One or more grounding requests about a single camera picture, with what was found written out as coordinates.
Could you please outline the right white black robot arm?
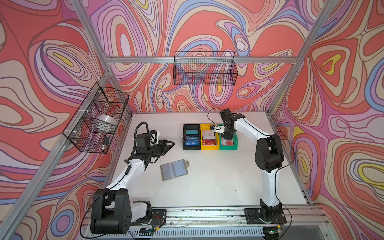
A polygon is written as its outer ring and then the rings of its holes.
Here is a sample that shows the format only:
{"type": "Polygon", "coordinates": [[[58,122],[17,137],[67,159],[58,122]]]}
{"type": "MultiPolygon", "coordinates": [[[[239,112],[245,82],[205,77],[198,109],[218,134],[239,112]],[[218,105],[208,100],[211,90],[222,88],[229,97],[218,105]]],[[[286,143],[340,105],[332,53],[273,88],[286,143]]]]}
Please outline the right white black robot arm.
{"type": "Polygon", "coordinates": [[[232,113],[230,109],[220,111],[223,126],[215,127],[224,139],[230,140],[236,132],[245,135],[255,144],[255,163],[262,171],[263,194],[260,200],[258,218],[270,224],[282,215],[283,204],[279,199],[279,169],[282,168],[284,153],[278,134],[267,133],[252,124],[244,115],[232,113]]]}

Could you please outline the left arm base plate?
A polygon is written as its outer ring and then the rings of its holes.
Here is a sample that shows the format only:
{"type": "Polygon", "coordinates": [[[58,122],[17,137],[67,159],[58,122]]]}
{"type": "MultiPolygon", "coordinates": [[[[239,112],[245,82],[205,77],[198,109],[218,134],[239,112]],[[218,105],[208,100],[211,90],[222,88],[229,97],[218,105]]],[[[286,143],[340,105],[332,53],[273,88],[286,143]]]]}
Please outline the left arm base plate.
{"type": "Polygon", "coordinates": [[[132,221],[132,226],[143,227],[156,227],[162,226],[166,223],[167,210],[166,209],[154,209],[146,213],[143,218],[132,221]]]}

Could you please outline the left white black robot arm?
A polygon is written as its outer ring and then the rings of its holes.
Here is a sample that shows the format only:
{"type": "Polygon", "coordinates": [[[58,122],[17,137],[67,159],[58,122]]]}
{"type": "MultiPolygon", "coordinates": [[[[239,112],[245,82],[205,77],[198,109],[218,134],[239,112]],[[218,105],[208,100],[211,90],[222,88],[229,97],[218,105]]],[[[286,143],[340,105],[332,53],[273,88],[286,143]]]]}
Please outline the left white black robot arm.
{"type": "Polygon", "coordinates": [[[126,234],[132,223],[139,225],[154,224],[149,201],[131,201],[129,190],[147,167],[157,162],[174,145],[175,142],[161,140],[160,133],[150,130],[147,122],[145,132],[134,131],[134,144],[127,164],[118,177],[105,189],[98,189],[93,196],[90,231],[94,235],[126,234]]]}

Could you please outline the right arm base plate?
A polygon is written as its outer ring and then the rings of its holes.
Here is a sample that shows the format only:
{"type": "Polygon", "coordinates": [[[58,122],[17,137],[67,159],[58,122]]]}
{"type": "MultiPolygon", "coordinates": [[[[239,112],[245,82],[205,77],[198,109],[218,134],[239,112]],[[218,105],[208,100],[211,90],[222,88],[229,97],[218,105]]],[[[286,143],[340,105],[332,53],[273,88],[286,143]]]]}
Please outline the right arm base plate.
{"type": "Polygon", "coordinates": [[[282,211],[270,211],[265,208],[245,208],[244,214],[249,225],[284,225],[287,223],[285,214],[282,211]]]}

